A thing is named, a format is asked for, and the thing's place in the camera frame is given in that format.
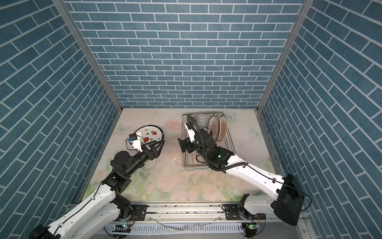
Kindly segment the white watermelon plate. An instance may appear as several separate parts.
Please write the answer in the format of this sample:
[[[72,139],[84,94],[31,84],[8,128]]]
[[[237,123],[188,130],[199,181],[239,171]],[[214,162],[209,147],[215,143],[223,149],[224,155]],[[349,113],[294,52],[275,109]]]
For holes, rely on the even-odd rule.
[[[137,129],[135,134],[140,135],[138,139],[141,144],[149,144],[152,141],[161,141],[164,139],[163,131],[155,125],[146,125]]]

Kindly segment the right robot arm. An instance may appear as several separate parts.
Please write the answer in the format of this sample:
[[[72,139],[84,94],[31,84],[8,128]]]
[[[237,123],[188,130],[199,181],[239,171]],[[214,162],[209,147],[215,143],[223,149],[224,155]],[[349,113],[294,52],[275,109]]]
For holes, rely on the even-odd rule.
[[[235,176],[257,187],[271,198],[266,205],[273,209],[281,221],[297,225],[306,194],[295,176],[272,174],[246,162],[232,151],[217,146],[205,130],[190,132],[192,136],[178,138],[182,153],[195,151],[211,170]]]

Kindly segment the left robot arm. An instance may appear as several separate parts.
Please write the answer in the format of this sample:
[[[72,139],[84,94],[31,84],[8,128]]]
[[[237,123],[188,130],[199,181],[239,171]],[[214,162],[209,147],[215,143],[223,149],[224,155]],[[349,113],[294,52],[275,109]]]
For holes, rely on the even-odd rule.
[[[131,183],[131,176],[145,162],[160,156],[164,140],[144,145],[141,152],[131,156],[120,151],[110,162],[112,172],[98,188],[47,227],[38,225],[29,234],[30,239],[89,239],[102,227],[118,218],[129,219],[132,215],[131,202],[121,194]]]

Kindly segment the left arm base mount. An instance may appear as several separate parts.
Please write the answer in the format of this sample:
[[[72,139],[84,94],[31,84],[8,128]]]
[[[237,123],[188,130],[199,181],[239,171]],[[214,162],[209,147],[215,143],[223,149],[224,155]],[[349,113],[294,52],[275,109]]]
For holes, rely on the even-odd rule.
[[[114,221],[144,221],[148,205],[133,204],[120,209],[120,212]]]

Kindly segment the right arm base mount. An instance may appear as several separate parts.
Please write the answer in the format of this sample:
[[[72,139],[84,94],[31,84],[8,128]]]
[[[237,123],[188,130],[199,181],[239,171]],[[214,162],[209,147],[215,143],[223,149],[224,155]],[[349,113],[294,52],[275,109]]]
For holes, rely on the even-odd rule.
[[[238,204],[222,204],[221,208],[227,220],[264,220],[266,218],[266,214],[253,215]]]

